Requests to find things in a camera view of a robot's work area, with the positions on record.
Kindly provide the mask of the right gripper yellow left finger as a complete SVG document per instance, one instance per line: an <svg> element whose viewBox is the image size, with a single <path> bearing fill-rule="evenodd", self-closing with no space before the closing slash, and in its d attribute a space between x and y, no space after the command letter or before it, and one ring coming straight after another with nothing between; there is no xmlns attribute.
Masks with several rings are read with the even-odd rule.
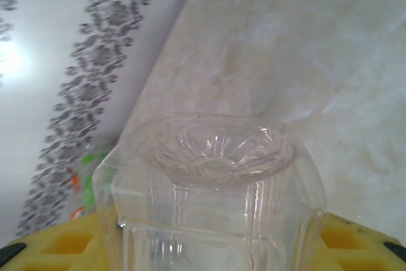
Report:
<svg viewBox="0 0 406 271"><path fill-rule="evenodd" d="M108 270L97 214L10 242L1 248L1 270Z"/></svg>

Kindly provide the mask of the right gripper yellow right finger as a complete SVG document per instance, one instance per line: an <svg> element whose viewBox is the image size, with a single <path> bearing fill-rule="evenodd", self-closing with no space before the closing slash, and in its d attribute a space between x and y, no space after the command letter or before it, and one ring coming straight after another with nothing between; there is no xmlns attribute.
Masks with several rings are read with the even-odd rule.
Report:
<svg viewBox="0 0 406 271"><path fill-rule="evenodd" d="M396 238L329 213L318 245L319 270L405 270Z"/></svg>

